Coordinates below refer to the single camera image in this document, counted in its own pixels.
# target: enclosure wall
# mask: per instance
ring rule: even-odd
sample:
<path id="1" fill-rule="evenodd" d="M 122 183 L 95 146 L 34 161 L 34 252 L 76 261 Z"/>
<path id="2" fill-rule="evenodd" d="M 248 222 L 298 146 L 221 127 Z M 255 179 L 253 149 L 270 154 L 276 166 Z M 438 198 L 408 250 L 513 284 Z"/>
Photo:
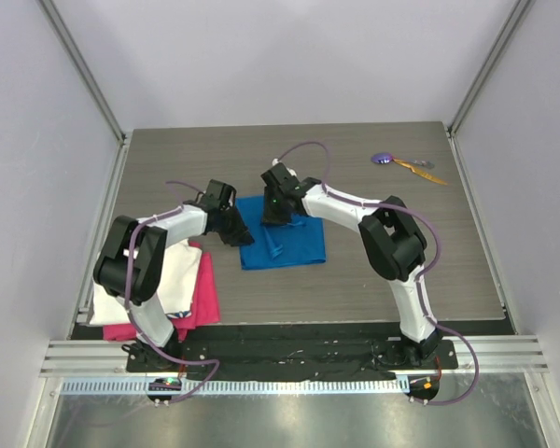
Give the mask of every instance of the enclosure wall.
<path id="1" fill-rule="evenodd" d="M 452 119 L 513 0 L 56 0 L 120 125 Z"/>
<path id="2" fill-rule="evenodd" d="M 560 390 L 560 0 L 535 2 L 458 143 L 513 315 Z"/>
<path id="3" fill-rule="evenodd" d="M 63 339 L 117 144 L 38 4 L 0 0 L 0 447 Z"/>

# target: folded cloth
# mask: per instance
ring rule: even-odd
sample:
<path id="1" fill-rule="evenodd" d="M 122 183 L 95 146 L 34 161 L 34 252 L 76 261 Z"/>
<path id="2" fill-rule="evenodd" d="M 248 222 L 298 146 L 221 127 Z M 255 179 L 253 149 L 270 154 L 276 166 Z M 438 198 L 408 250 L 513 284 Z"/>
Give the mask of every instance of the folded cloth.
<path id="1" fill-rule="evenodd" d="M 166 314 L 180 317 L 190 313 L 201 257 L 202 250 L 199 247 L 189 246 L 187 240 L 171 245 L 164 252 L 158 298 Z M 108 295 L 101 285 L 93 282 L 90 325 L 128 322 L 129 317 L 122 303 Z"/>
<path id="2" fill-rule="evenodd" d="M 178 337 L 182 341 L 187 336 L 188 330 L 196 329 L 201 325 L 216 324 L 219 321 L 220 307 L 217 301 L 212 255 L 204 253 L 199 265 L 191 314 L 189 317 L 172 319 L 172 323 L 178 329 Z M 136 332 L 131 324 L 104 326 L 104 339 L 107 341 L 129 341 L 135 336 Z"/>
<path id="3" fill-rule="evenodd" d="M 239 198 L 236 206 L 255 239 L 240 247 L 241 267 L 258 270 L 326 261 L 324 224 L 318 217 L 293 216 L 287 226 L 262 226 L 263 196 Z"/>

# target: gray wood surface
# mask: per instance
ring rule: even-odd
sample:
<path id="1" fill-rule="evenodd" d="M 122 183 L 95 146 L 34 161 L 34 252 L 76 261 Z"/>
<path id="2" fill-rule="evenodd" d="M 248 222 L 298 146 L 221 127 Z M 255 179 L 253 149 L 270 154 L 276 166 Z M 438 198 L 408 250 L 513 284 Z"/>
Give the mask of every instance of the gray wood surface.
<path id="1" fill-rule="evenodd" d="M 163 182 L 180 179 L 205 188 L 210 178 L 234 185 L 239 196 L 262 194 L 259 175 L 290 146 L 318 139 L 330 146 L 329 184 L 357 196 L 399 196 L 429 218 L 443 256 L 427 277 L 440 319 L 503 316 L 482 245 L 441 123 L 323 124 L 137 130 L 133 133 L 115 216 L 151 216 L 176 206 Z M 396 164 L 370 162 L 377 152 L 433 161 L 431 183 Z M 285 159 L 300 177 L 320 177 L 324 154 L 304 147 Z M 194 193 L 180 190 L 186 199 Z M 325 223 L 325 264 L 269 271 L 241 270 L 238 249 L 214 235 L 201 237 L 213 254 L 223 323 L 396 321 L 387 283 L 371 269 L 358 234 Z M 433 257 L 430 242 L 428 257 Z"/>

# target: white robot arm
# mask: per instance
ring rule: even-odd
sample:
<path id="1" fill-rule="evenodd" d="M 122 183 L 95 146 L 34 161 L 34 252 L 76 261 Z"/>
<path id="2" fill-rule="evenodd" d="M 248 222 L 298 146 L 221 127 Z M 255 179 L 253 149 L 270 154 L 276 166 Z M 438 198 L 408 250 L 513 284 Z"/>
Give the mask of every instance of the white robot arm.
<path id="1" fill-rule="evenodd" d="M 187 238 L 210 231 L 219 234 L 226 245 L 250 245 L 253 237 L 235 206 L 236 189 L 211 180 L 206 192 L 184 203 L 182 212 L 147 224 L 139 233 L 134 250 L 131 311 L 143 333 L 164 352 L 182 355 L 176 330 L 161 307 L 157 288 L 161 279 L 164 251 Z M 124 302 L 127 257 L 131 234 L 148 218 L 117 217 L 106 237 L 93 269 L 93 279 L 106 292 Z M 150 351 L 145 338 L 138 336 L 144 351 Z"/>
<path id="2" fill-rule="evenodd" d="M 404 213 L 378 209 L 370 201 L 342 193 L 311 177 L 302 182 L 293 170 L 274 161 L 263 175 L 263 223 L 283 225 L 291 214 L 321 217 L 361 235 L 372 268 L 388 281 L 399 309 L 400 332 L 408 345 L 411 362 L 428 357 L 441 339 L 427 301 L 423 271 L 427 242 L 413 218 Z M 404 207 L 396 197 L 385 203 Z M 385 227 L 392 228 L 388 233 Z M 417 283 L 422 295 L 419 295 Z"/>

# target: blue towel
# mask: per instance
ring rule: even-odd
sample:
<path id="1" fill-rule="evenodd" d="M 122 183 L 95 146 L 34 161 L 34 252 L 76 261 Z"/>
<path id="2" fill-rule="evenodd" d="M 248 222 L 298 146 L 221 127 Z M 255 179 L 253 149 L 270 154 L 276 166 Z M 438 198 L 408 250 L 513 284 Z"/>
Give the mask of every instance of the blue towel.
<path id="1" fill-rule="evenodd" d="M 293 226 L 263 226 L 263 196 L 239 198 L 236 206 L 255 240 L 252 245 L 239 248 L 244 270 L 326 262 L 324 225 L 320 218 L 294 215 Z"/>

